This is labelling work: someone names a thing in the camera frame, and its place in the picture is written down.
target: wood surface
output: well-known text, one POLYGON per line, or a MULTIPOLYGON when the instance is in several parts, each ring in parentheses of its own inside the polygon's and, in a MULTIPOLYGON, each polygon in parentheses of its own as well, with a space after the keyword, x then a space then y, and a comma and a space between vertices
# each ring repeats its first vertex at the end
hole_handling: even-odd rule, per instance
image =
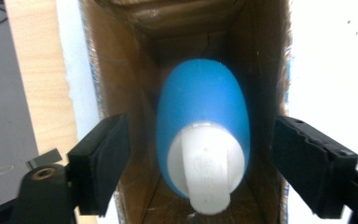
MULTIPOLYGON (((64 162, 75 146, 76 121, 65 79, 56 1, 6 1, 39 154, 57 148, 64 162)), ((95 217, 77 217, 80 224, 95 217)))

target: blue and white object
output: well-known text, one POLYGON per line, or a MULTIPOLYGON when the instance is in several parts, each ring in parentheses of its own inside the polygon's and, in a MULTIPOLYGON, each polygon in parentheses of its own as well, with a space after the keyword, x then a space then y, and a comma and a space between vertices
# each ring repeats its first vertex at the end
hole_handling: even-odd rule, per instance
POLYGON ((241 88, 212 60, 191 60, 168 77, 158 105, 158 163, 177 194, 205 215, 224 211, 250 152, 241 88))

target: pump dispenser head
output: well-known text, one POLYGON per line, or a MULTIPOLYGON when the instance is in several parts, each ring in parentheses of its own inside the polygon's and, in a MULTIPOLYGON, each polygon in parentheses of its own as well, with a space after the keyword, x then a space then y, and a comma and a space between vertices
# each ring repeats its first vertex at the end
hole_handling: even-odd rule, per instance
POLYGON ((245 158, 238 141, 223 127, 200 122, 175 137, 168 156, 173 184, 204 215, 224 211, 241 182, 245 158))

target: open box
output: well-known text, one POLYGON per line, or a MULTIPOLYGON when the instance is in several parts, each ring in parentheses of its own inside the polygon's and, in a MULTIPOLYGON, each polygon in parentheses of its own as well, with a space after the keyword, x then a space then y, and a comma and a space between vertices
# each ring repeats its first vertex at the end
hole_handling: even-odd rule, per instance
POLYGON ((269 162, 285 88, 286 1, 82 1, 89 57, 104 117, 129 116, 131 158, 116 191, 125 223, 281 222, 282 177, 269 162), (179 63, 208 58, 240 82, 251 123, 251 158, 229 208, 195 213, 161 178, 156 155, 158 97, 179 63))

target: white nozzle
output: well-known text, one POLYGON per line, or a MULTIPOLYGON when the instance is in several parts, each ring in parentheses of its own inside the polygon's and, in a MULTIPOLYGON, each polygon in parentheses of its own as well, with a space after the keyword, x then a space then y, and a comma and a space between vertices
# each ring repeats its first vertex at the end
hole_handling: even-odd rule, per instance
POLYGON ((178 134, 168 164, 173 184, 188 195, 193 208, 214 215, 228 207, 230 192, 241 182, 245 159, 229 132, 204 122, 178 134))

